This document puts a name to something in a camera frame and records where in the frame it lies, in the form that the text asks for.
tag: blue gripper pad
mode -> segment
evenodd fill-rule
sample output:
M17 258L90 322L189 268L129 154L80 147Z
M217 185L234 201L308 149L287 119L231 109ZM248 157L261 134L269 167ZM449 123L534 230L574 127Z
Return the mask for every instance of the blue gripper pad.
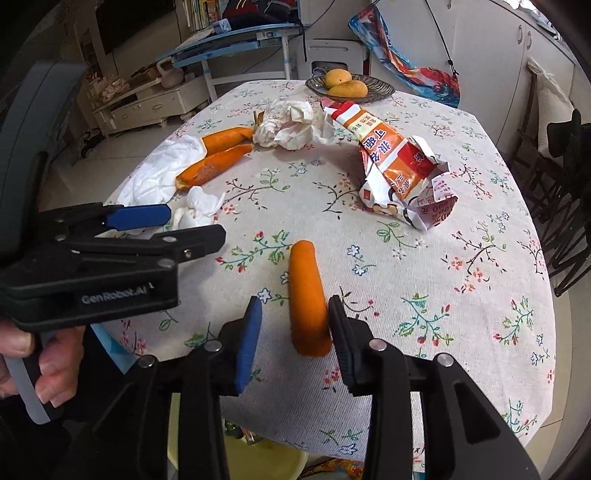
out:
M139 205L125 207L107 217L107 225L118 232L166 225L171 216L170 207L163 205Z
M258 297L251 297L244 314L246 326L242 332L242 339L236 354L236 378L234 386L241 394L251 380L252 363L255 359L256 345L262 323L262 304Z

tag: white tissue paper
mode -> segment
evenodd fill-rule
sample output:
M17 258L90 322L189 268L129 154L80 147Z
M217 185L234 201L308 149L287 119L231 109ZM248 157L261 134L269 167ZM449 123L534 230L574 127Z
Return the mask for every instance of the white tissue paper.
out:
M183 135L176 141L164 140L131 174L117 203L126 207L167 203L177 191L177 175L206 155L201 138Z
M314 113L310 102L277 99L266 108L252 139L262 147L280 145L286 150L299 150L312 140L327 144L334 133L330 115Z
M173 230L213 224L213 216L221 208L225 193L221 197L207 194L201 187L192 187L187 196L186 206L178 208L173 216Z

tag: yellow mango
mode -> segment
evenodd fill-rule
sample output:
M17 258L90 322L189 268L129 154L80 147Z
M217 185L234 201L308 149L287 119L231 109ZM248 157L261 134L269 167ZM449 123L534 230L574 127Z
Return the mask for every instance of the yellow mango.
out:
M328 89L331 89L332 87L336 87L341 83L349 82L351 78L351 74L347 72L347 70L333 69L325 75L324 86Z
M328 95L335 97L350 97L350 98L362 98L367 96L368 86L360 80L350 80L349 82L341 83L335 87L332 87Z

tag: television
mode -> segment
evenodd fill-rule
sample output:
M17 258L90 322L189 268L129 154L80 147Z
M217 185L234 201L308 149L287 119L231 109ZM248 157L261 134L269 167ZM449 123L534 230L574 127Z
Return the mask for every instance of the television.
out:
M96 9L96 22L105 53L174 10L174 0L103 0Z

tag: desk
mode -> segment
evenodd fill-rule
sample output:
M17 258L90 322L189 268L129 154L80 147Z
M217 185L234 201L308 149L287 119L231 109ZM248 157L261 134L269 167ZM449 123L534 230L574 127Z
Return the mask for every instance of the desk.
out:
M183 125L202 136L251 125L252 111L286 96L318 97L304 82L244 83ZM459 199L428 232L365 211L358 143L336 129L329 145L257 148L204 189L225 200L226 245L179 274L181 305L106 324L137 355L186 355L240 318L251 295L264 303L252 381L222 399L228 420L310 453L363 459L370 398L353 398L334 350L302 357L291 344L290 246L316 246L324 293L407 355L449 352L525 444L552 407L556 354L552 292L523 198L476 118L406 93L365 106L406 135L421 135L450 164ZM420 401L413 397L415 470L424 469Z
M173 67L180 68L194 63L201 63L203 76L211 101L217 100L215 86L223 83L248 82L262 79L291 79L291 63L288 39L297 35L299 29L295 24L260 25L259 27L243 28L230 32L213 35L197 42L177 47L166 52L158 60L165 57L173 59ZM228 77L212 78L208 59L227 57L243 51L259 48L281 46L283 52L283 72L256 72L231 75Z

